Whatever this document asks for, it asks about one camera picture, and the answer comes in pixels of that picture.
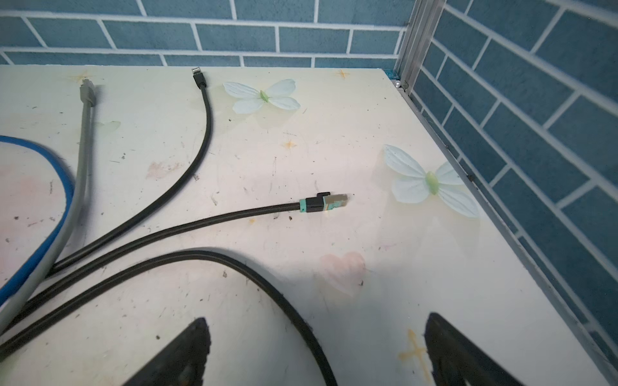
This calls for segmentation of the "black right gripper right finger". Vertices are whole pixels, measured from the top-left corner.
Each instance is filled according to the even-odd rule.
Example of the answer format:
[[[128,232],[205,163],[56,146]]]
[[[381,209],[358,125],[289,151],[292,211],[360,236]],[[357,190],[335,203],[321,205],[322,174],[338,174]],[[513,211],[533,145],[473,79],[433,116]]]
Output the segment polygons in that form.
[[[424,337],[437,385],[522,386],[440,314],[429,314]]]

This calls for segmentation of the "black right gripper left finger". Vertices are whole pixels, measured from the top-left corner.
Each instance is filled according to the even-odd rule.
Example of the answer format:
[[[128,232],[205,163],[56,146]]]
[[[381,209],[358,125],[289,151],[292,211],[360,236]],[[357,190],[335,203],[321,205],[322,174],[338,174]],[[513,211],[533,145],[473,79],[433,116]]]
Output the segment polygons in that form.
[[[125,385],[203,385],[210,347],[209,326],[197,318]]]

